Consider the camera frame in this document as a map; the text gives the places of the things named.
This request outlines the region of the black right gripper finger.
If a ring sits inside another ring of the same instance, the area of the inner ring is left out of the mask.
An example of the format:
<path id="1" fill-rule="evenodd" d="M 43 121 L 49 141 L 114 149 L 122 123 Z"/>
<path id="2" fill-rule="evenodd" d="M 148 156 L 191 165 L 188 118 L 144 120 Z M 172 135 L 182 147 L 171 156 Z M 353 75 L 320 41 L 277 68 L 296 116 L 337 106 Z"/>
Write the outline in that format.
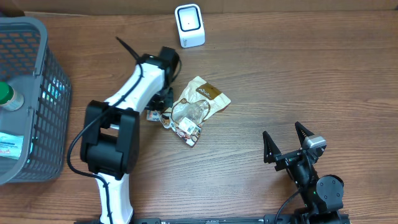
<path id="1" fill-rule="evenodd" d="M 280 150 L 267 131 L 262 133 L 264 141 L 264 162 L 273 163 L 281 156 Z"/>
<path id="2" fill-rule="evenodd" d="M 310 136 L 313 136 L 314 134 L 298 121 L 295 123 L 295 129 L 300 141 L 300 145 L 309 146 L 311 140 Z"/>

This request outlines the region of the orange small packet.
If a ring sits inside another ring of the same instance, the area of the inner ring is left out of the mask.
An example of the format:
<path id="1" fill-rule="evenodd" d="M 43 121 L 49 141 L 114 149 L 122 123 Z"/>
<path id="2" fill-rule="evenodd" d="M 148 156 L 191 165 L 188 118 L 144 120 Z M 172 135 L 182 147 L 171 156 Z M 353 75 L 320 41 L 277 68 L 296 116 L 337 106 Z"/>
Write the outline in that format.
<path id="1" fill-rule="evenodd" d="M 152 111 L 152 110 L 147 110 L 147 120 L 148 121 L 160 121 L 162 118 L 162 113 L 159 111 Z"/>

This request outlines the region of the beige brown snack pouch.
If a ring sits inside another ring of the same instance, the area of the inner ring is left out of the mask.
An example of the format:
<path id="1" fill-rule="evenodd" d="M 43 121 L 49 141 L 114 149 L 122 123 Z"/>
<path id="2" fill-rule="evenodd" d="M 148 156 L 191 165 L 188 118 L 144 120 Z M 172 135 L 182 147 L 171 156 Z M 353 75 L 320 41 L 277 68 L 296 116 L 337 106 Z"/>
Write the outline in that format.
<path id="1" fill-rule="evenodd" d="M 178 100 L 161 114 L 160 122 L 193 147 L 204 122 L 225 110 L 230 103 L 222 91 L 197 76 L 189 81 Z"/>

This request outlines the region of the green-lidded jar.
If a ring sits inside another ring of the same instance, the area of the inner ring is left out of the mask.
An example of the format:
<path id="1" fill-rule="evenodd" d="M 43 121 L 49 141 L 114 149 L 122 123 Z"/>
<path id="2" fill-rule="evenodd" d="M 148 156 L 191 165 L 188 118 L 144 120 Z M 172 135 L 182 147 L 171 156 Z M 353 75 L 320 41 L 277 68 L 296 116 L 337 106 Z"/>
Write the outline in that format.
<path id="1" fill-rule="evenodd" d="M 6 82 L 1 82 L 1 107 L 16 111 L 24 104 L 24 96 Z"/>

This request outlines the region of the teal long snack packet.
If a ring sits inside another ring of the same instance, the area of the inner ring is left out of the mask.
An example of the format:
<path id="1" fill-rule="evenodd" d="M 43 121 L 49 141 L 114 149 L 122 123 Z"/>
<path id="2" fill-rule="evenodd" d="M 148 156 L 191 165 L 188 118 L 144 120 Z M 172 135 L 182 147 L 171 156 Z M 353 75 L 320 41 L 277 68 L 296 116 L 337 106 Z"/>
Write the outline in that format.
<path id="1" fill-rule="evenodd" d="M 22 153 L 24 137 L 1 133 L 1 157 L 18 160 Z"/>

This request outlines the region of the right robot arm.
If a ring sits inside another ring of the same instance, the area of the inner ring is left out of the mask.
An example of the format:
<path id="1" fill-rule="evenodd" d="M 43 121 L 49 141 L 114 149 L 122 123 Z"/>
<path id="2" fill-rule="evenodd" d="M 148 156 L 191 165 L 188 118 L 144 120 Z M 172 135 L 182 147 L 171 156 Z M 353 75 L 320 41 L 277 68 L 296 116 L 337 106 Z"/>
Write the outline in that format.
<path id="1" fill-rule="evenodd" d="M 326 139 L 309 131 L 300 122 L 295 123 L 300 148 L 282 154 L 267 131 L 262 133 L 264 162 L 275 164 L 275 170 L 286 170 L 297 191 L 278 209 L 275 215 L 265 215 L 265 223 L 349 223 L 349 216 L 342 215 L 344 182 L 337 175 L 319 177 L 314 164 L 326 149 Z M 293 214 L 282 211 L 296 196 L 300 195 L 304 207 Z"/>

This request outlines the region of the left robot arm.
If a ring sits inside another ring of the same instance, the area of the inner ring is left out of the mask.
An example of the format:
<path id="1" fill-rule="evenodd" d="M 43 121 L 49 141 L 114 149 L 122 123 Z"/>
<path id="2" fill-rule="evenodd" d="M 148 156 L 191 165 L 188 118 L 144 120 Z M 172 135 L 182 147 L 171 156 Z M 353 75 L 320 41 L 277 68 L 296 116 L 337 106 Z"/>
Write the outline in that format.
<path id="1" fill-rule="evenodd" d="M 132 223 L 129 174 L 139 155 L 140 115 L 172 106 L 171 83 L 180 69 L 175 49 L 162 47 L 157 56 L 137 59 L 129 80 L 106 101 L 91 101 L 85 112 L 81 160 L 96 176 L 102 214 L 97 223 Z"/>

